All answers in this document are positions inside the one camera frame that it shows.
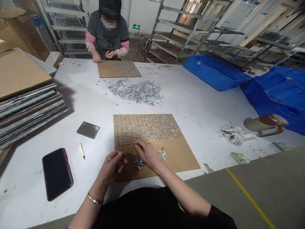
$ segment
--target blue plastic crate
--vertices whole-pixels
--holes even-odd
[[[48,17],[50,24],[53,25],[53,20],[52,20],[51,14],[46,13],[46,15]],[[35,27],[38,27],[42,24],[44,24],[46,28],[48,27],[44,18],[41,15],[36,15],[35,17],[32,17],[31,20],[32,20],[33,24],[35,25]]]
[[[304,111],[273,102],[265,94],[256,79],[244,83],[241,85],[241,89],[260,116],[272,113],[280,115],[289,122],[289,125],[285,127],[286,129],[305,135]]]
[[[274,66],[256,81],[272,101],[305,110],[305,72]]]
[[[251,76],[208,55],[190,56],[183,67],[218,91],[238,87],[251,79]]]

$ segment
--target yellow floor line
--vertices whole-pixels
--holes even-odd
[[[239,180],[236,178],[236,176],[231,172],[229,168],[226,168],[230,176],[233,178],[233,180],[237,183],[237,185],[240,187],[240,189],[243,191],[243,193],[248,197],[250,202],[253,204],[253,206],[256,208],[258,213],[262,216],[262,218],[266,221],[266,223],[269,225],[271,229],[276,229],[273,223],[268,219],[266,214],[262,211],[262,209],[258,206],[258,204],[254,201],[254,199],[250,196],[250,194],[247,192],[247,190],[242,186],[242,184],[239,182]]]
[[[139,51],[137,51],[137,53],[140,55],[140,57],[144,60],[144,57],[139,53]]]

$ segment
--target cardboard box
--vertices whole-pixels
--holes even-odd
[[[21,49],[0,42],[0,100],[46,83],[52,78]]]
[[[19,2],[28,14],[41,15],[40,9],[35,0],[19,0]]]
[[[0,9],[0,39],[45,61],[50,53],[25,10]]]

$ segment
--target silver bracelet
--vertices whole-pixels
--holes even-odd
[[[102,204],[102,203],[103,203],[102,201],[93,199],[93,198],[89,195],[89,192],[87,193],[87,197],[88,197],[93,203],[95,203],[95,204]]]

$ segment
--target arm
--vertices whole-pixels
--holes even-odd
[[[123,56],[126,56],[129,52],[129,40],[125,42],[121,42],[121,48],[116,49],[115,52],[117,53],[117,58],[122,58]]]
[[[92,55],[92,59],[95,63],[101,62],[102,59],[99,55],[99,53],[95,50],[95,42],[96,42],[96,27],[95,22],[93,19],[93,15],[90,15],[89,23],[88,23],[88,30],[86,31],[86,38],[85,38],[85,44],[86,48]]]
[[[116,49],[115,52],[117,53],[118,58],[122,58],[126,56],[129,52],[129,31],[127,27],[127,22],[122,17],[122,25],[121,25],[121,48]]]
[[[160,159],[156,153],[156,149],[151,143],[144,140],[138,140],[134,141],[134,146],[146,164],[164,179],[169,189],[186,212],[196,217],[208,217],[211,210],[211,204],[188,186],[163,160]]]
[[[120,161],[121,165],[116,171],[116,164]],[[124,164],[126,163],[127,159],[123,156],[122,152],[118,150],[113,151],[106,157],[95,182],[89,190],[89,195],[91,198],[98,200],[101,203],[95,204],[86,196],[84,202],[75,214],[72,222],[69,224],[69,229],[90,229],[93,227],[96,218],[102,208],[104,197],[109,184],[114,181],[115,177],[119,173],[122,172]]]

